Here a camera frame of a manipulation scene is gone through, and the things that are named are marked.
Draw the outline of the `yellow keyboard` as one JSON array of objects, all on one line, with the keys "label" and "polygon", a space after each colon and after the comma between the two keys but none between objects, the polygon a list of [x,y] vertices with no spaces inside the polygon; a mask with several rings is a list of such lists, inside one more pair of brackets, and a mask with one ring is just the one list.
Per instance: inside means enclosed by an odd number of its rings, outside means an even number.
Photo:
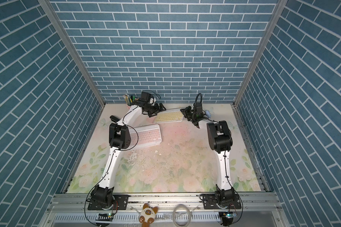
[{"label": "yellow keyboard", "polygon": [[181,122],[184,119],[183,114],[179,109],[169,110],[160,112],[155,117],[153,123],[162,124],[162,123],[173,123],[173,122]]}]

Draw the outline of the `pink keyboard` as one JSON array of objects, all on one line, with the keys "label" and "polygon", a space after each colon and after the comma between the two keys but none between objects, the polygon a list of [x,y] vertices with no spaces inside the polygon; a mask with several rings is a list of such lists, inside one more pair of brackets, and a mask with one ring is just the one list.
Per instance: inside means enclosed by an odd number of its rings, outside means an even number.
[{"label": "pink keyboard", "polygon": [[158,124],[129,129],[131,144],[128,148],[146,148],[159,145],[162,142],[161,129]]}]

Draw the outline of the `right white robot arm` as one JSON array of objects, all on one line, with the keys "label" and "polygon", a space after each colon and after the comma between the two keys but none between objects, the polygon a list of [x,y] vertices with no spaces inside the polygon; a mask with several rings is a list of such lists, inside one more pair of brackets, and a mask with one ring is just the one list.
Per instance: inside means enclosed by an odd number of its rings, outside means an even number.
[{"label": "right white robot arm", "polygon": [[202,108],[188,106],[180,110],[184,118],[199,129],[207,131],[208,143],[215,152],[218,166],[218,179],[215,197],[221,208],[230,206],[235,199],[235,189],[230,179],[230,151],[233,145],[232,134],[226,121],[213,121],[207,118]]}]

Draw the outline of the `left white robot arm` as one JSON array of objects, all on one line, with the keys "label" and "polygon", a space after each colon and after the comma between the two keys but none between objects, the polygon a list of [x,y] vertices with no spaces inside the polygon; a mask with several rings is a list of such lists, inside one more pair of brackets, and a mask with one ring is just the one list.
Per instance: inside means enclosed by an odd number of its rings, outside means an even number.
[{"label": "left white robot arm", "polygon": [[122,119],[109,126],[110,153],[100,180],[86,198],[88,210],[110,210],[117,205],[113,196],[115,178],[120,160],[126,151],[159,145],[162,142],[160,127],[157,124],[135,128],[141,115],[154,117],[159,113],[155,104],[133,105]]}]

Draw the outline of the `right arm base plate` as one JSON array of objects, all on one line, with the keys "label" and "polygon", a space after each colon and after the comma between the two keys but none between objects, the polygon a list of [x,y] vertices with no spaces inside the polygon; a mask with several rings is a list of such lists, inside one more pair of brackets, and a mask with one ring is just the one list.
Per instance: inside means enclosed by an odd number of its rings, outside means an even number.
[{"label": "right arm base plate", "polygon": [[241,199],[238,195],[233,198],[217,198],[215,194],[200,194],[199,199],[201,200],[205,210],[226,210],[226,209],[241,209]]}]

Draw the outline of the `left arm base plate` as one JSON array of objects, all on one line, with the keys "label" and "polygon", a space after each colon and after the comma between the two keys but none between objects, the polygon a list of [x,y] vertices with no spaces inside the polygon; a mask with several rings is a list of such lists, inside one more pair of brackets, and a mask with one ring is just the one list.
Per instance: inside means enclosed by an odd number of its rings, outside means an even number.
[{"label": "left arm base plate", "polygon": [[115,194],[111,195],[105,201],[99,201],[93,198],[88,198],[86,202],[88,203],[89,211],[122,211],[126,210],[129,200],[129,195],[127,194]]}]

